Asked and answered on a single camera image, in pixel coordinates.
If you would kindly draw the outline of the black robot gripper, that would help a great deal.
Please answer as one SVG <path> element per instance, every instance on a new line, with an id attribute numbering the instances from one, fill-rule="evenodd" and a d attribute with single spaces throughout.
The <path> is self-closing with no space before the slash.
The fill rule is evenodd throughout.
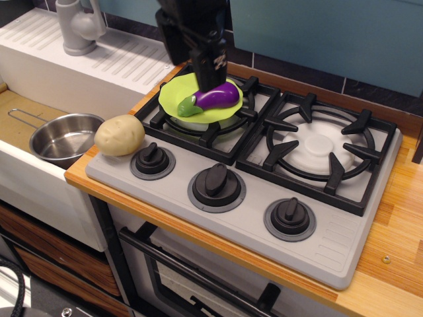
<path id="1" fill-rule="evenodd" d="M 200 92 L 226 81 L 227 1 L 159 1 L 155 19 L 174 65 L 191 59 Z"/>

